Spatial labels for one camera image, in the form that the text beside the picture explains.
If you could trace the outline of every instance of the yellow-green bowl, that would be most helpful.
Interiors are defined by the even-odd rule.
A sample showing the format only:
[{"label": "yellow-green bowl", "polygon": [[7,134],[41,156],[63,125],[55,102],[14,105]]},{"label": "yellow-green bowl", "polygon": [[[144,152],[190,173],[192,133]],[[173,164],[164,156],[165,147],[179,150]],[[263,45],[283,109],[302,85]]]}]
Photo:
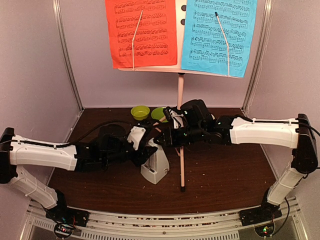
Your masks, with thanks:
[{"label": "yellow-green bowl", "polygon": [[149,116],[150,108],[147,106],[135,106],[131,109],[131,115],[135,120],[141,121]]},{"label": "yellow-green bowl", "polygon": [[158,108],[154,109],[154,110],[151,112],[151,117],[152,117],[153,119],[156,119],[156,120],[160,120],[160,119],[162,119],[164,116],[165,116],[165,114],[164,114],[164,107],[158,107]]}]

